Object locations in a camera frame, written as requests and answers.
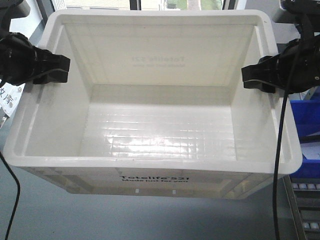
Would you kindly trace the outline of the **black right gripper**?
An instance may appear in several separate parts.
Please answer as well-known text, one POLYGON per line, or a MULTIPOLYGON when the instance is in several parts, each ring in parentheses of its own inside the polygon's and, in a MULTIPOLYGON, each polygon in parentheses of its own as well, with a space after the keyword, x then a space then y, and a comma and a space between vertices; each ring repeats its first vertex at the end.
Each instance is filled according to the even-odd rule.
POLYGON ((301 93, 320 85, 320 36, 304 40, 297 61, 294 62, 300 41, 292 40, 283 52, 264 56, 257 64, 241 68, 245 89, 275 93, 276 88, 289 93, 301 93))

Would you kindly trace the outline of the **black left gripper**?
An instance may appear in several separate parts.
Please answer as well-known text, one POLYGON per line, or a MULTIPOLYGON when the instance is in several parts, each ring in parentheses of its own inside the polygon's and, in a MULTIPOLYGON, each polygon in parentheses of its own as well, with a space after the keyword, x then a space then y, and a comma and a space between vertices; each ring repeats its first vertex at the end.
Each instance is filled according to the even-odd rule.
POLYGON ((0 39, 0 85, 66 83, 71 60, 32 45, 18 32, 0 39))

